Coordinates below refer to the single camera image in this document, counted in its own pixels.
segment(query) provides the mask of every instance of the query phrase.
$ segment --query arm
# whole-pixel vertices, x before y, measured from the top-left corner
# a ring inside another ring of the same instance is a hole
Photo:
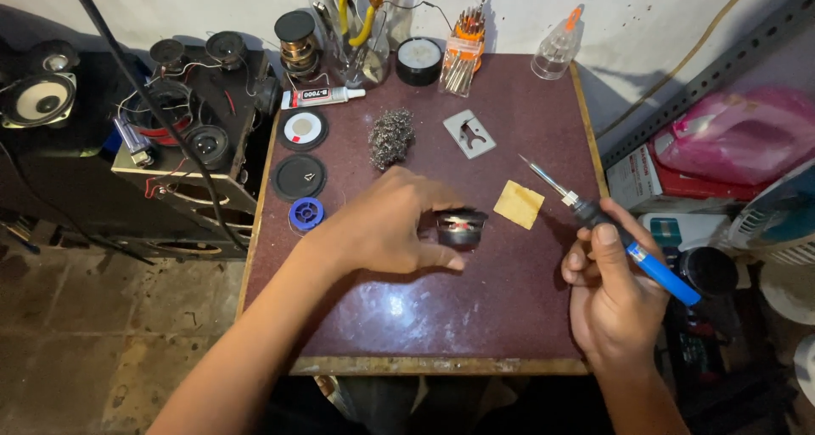
[[[647,230],[611,199],[601,201],[649,253],[662,253]],[[582,229],[563,259],[572,285],[572,332],[594,370],[618,435],[689,434],[657,373],[653,352],[669,294],[628,259],[615,227]]]
[[[258,299],[178,386],[148,433],[245,432],[286,372],[283,365],[311,312],[343,275],[358,268],[464,268],[452,249],[416,236],[423,211],[462,205],[438,182],[402,168],[386,172],[300,241]],[[313,263],[315,253],[322,256],[320,265]]]

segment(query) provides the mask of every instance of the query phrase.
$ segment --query soldering iron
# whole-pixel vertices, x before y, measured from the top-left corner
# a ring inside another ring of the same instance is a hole
[[[679,279],[676,274],[673,274],[667,266],[650,253],[647,253],[647,251],[640,246],[639,242],[634,239],[631,233],[600,208],[599,202],[578,198],[575,192],[561,187],[537,164],[523,158],[523,156],[521,156],[521,159],[529,165],[529,169],[535,172],[538,177],[543,179],[562,196],[563,203],[575,214],[575,218],[581,226],[591,230],[601,223],[614,225],[617,228],[620,241],[623,243],[625,251],[631,256],[634,263],[642,268],[642,270],[651,276],[659,285],[663,286],[665,290],[676,296],[679,301],[687,306],[695,305],[702,299],[700,294],[682,281],[682,279]]]

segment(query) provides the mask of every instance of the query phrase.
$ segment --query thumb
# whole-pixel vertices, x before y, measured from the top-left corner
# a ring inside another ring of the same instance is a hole
[[[600,224],[592,230],[592,251],[603,279],[603,288],[616,300],[634,293],[634,275],[614,225]]]
[[[464,269],[464,259],[450,247],[421,242],[419,244],[419,268],[425,266],[447,266],[449,269]]]

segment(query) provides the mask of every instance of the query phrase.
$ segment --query yellow sponge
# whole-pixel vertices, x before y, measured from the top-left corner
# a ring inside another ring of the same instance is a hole
[[[535,218],[543,204],[544,197],[541,194],[521,187],[512,180],[507,180],[504,192],[498,198],[493,211],[527,230],[532,230],[532,224],[535,223]]]

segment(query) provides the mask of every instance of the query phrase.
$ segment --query metal plate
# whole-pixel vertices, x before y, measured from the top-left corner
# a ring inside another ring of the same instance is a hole
[[[768,16],[738,44],[719,56],[695,79],[659,107],[654,114],[634,128],[611,150],[602,155],[603,168],[625,159],[666,124],[681,117],[685,111],[711,92],[733,82],[761,60],[778,50],[788,40],[803,32],[815,21],[813,0],[788,0]]]
[[[444,120],[444,128],[447,128],[447,132],[455,139],[455,143],[468,159],[474,159],[495,148],[495,141],[478,118],[475,118],[472,110],[465,110]]]

